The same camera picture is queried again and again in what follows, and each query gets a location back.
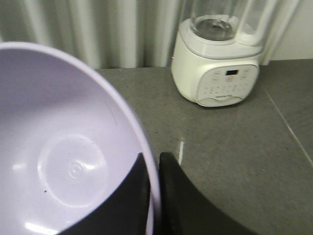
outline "white plastic bowl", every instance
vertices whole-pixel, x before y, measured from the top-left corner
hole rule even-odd
[[[129,106],[59,50],[0,44],[0,234],[57,234],[101,205],[143,152],[160,212],[155,160]]]

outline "curtain fold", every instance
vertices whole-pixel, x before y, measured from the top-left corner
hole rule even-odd
[[[1,0],[0,42],[55,47],[94,69],[168,66],[182,0]]]

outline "blender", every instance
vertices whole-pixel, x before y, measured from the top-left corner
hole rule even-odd
[[[183,97],[218,107],[250,94],[276,2],[185,1],[171,68]]]

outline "digital display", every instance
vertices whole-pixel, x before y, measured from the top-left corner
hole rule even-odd
[[[227,72],[226,72],[226,75],[235,75],[235,74],[237,74],[238,73],[238,70],[228,70]]]

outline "granite countertop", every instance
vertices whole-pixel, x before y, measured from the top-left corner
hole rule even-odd
[[[218,208],[261,235],[313,234],[313,60],[261,67],[238,105],[204,108],[170,68],[99,71],[140,118],[156,156],[181,167]]]

